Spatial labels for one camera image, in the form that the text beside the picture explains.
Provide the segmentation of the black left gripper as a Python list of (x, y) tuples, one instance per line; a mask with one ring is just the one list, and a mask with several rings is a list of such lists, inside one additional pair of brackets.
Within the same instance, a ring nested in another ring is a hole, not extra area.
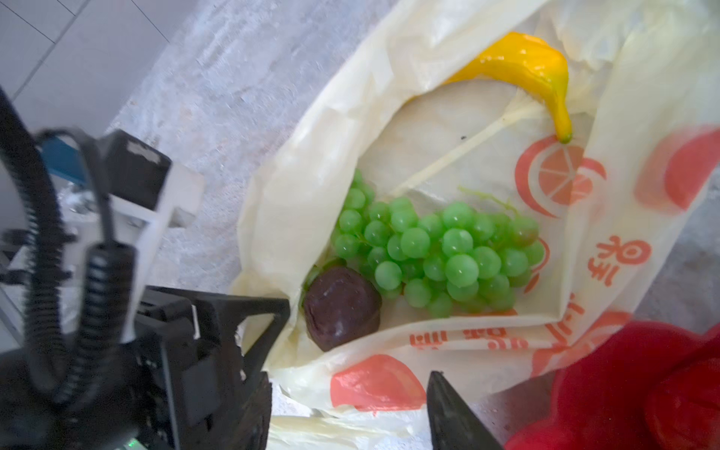
[(1, 357), (5, 449), (264, 449), (272, 389), (264, 361), (285, 299), (148, 288), (97, 397), (60, 412), (30, 385), (24, 355)]

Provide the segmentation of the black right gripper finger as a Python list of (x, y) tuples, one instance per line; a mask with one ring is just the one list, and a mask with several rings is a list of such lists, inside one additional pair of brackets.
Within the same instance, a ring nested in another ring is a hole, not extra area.
[(427, 385), (427, 417), (434, 450), (503, 450), (501, 443), (440, 371)]

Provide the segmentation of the red flower-shaped plastic plate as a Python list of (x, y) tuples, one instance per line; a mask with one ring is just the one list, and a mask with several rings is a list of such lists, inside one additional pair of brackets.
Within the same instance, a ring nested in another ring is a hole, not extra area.
[(508, 449), (716, 449), (719, 328), (632, 322), (559, 371), (549, 417)]

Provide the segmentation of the cream plastic fruit-print bag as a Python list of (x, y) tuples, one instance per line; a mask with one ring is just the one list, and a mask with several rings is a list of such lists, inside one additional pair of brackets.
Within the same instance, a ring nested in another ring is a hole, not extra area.
[[(488, 78), (446, 84), (517, 32), (569, 67), (573, 138), (545, 105)], [(315, 417), (277, 416), (272, 449), (372, 449), (427, 422), (442, 371), (478, 401), (600, 346), (626, 324), (704, 200), (719, 151), (716, 1), (402, 1), (256, 172), (238, 222), (235, 294), (286, 294), (267, 369)], [(421, 213), (508, 202), (539, 222), (549, 260), (512, 314), (432, 320), (401, 299), (377, 333), (328, 352), (301, 289), (354, 171)]]

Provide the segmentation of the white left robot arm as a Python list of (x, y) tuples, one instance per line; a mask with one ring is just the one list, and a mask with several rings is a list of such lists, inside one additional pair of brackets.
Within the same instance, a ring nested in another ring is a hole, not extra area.
[(167, 230), (200, 210), (202, 176), (123, 130), (31, 133), (1, 100), (1, 161), (27, 226), (1, 273), (22, 295), (1, 356), (5, 449), (264, 449), (264, 361), (287, 300), (152, 286)]

